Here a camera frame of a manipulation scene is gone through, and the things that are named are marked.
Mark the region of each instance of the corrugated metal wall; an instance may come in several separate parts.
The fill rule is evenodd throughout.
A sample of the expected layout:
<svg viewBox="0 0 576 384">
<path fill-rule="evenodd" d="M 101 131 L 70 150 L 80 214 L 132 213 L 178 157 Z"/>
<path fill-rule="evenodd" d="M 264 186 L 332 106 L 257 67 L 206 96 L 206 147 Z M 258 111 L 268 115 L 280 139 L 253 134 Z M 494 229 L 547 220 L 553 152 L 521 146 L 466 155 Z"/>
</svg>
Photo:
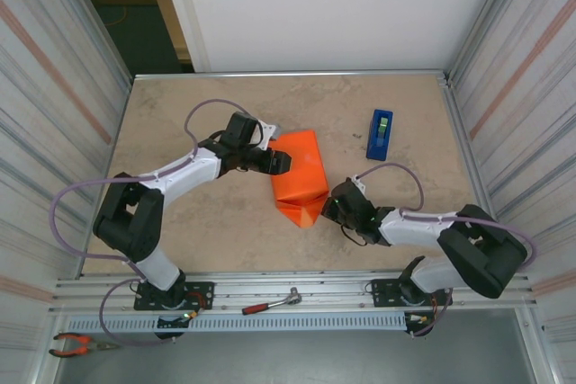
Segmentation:
<svg viewBox="0 0 576 384">
<path fill-rule="evenodd" d="M 453 74 L 497 217 L 539 245 L 528 273 L 567 380 L 576 380 L 575 10 L 576 0 L 505 0 Z"/>
<path fill-rule="evenodd" d="M 131 89 L 85 0 L 0 0 L 0 381 L 20 382 L 57 278 L 75 276 L 48 225 L 52 196 L 102 177 Z M 58 226 L 84 248 L 99 191 L 70 193 Z"/>
</svg>

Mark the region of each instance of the doorway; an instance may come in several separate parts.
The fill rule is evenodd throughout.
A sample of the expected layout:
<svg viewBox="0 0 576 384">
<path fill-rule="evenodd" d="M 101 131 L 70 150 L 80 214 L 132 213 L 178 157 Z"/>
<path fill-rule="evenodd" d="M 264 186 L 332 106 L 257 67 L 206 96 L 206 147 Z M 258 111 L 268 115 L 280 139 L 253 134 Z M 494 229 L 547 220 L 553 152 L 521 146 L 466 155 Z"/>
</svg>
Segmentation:
<svg viewBox="0 0 576 384">
<path fill-rule="evenodd" d="M 130 74 L 193 73 L 172 0 L 90 0 Z"/>
</svg>

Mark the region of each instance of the ratchet wrench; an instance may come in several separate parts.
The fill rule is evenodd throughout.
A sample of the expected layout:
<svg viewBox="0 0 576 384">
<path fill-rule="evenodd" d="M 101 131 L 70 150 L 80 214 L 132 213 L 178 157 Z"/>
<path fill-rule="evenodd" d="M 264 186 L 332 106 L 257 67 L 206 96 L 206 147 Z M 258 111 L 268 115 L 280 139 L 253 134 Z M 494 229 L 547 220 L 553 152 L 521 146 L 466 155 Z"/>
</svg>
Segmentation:
<svg viewBox="0 0 576 384">
<path fill-rule="evenodd" d="M 268 310 L 270 308 L 275 308 L 277 306 L 282 306 L 282 305 L 296 305 L 296 304 L 300 303 L 301 301 L 302 301 L 302 296 L 300 295 L 300 293 L 298 292 L 296 287 L 291 287 L 290 288 L 290 294 L 288 295 L 288 297 L 286 297 L 286 299 L 284 299 L 282 301 L 276 301 L 274 303 L 262 303 L 260 305 L 254 305 L 254 306 L 249 306 L 247 308 L 243 308 L 242 309 L 242 315 L 252 315 L 252 314 L 256 314 L 258 312 L 263 312 L 263 311 Z"/>
</svg>

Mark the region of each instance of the floor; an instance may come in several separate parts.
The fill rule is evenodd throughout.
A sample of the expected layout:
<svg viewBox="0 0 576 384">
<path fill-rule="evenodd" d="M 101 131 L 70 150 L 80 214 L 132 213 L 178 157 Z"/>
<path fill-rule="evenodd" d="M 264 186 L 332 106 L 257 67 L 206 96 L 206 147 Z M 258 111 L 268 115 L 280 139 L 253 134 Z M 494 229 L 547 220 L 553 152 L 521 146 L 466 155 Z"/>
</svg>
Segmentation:
<svg viewBox="0 0 576 384">
<path fill-rule="evenodd" d="M 529 364 L 513 310 L 448 310 L 418 340 L 400 331 L 189 334 L 63 361 L 55 382 L 536 383 Z"/>
<path fill-rule="evenodd" d="M 436 76 L 174 76 L 137 79 L 112 161 L 111 175 L 157 169 L 191 150 L 183 133 L 186 114 L 208 98 L 227 98 L 284 131 L 316 131 L 328 184 L 376 165 L 365 158 L 374 109 L 394 112 L 388 160 L 407 165 L 421 179 L 424 210 L 459 210 L 473 202 L 467 175 Z M 191 129 L 205 138 L 223 129 L 231 108 L 202 107 Z M 375 205 L 418 203 L 405 173 L 383 169 L 365 177 Z M 164 214 L 161 245 L 188 272 L 398 269 L 427 249 L 358 247 L 338 226 L 320 217 L 296 227 L 274 206 L 270 179 L 233 172 L 171 204 Z M 89 251 L 109 253 L 93 239 Z M 86 260 L 84 272 L 125 272 L 109 260 Z"/>
<path fill-rule="evenodd" d="M 183 72 L 157 6 L 98 6 L 97 12 L 133 76 Z"/>
</svg>

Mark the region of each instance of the white wall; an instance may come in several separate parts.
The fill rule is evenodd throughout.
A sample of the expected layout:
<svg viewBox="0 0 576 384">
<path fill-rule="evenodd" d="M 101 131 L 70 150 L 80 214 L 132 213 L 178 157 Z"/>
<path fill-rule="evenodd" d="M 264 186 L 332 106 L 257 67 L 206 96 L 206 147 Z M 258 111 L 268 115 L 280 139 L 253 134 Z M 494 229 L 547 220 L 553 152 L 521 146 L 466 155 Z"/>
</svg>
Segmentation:
<svg viewBox="0 0 576 384">
<path fill-rule="evenodd" d="M 448 67 L 485 0 L 174 0 L 197 71 Z"/>
</svg>

